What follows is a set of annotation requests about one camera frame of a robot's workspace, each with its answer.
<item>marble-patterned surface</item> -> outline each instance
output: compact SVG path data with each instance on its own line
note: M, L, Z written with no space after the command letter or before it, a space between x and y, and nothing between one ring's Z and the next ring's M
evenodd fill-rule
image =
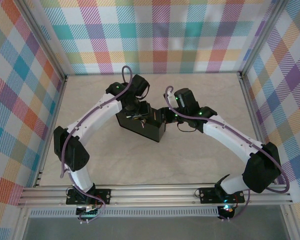
M146 100L153 108L166 106L163 93L189 88L201 106L209 106L229 124L255 138L245 100L234 73L143 74L150 83ZM80 118L120 75L71 76L57 118L66 127ZM198 131L181 132L169 124L160 143L121 128L115 116L107 121L86 146L88 171L97 184L188 184L213 183L230 173L242 173L244 164L229 149ZM40 185L69 185L60 179L61 163L53 140Z

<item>plaid wallpaper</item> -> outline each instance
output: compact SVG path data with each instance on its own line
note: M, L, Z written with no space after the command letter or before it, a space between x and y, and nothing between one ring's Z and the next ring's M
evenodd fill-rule
M266 141L279 149L300 219L300 0L290 0L246 83Z
M0 240L35 177L61 85L13 0L0 0Z
M68 74L237 72L276 0L27 0Z

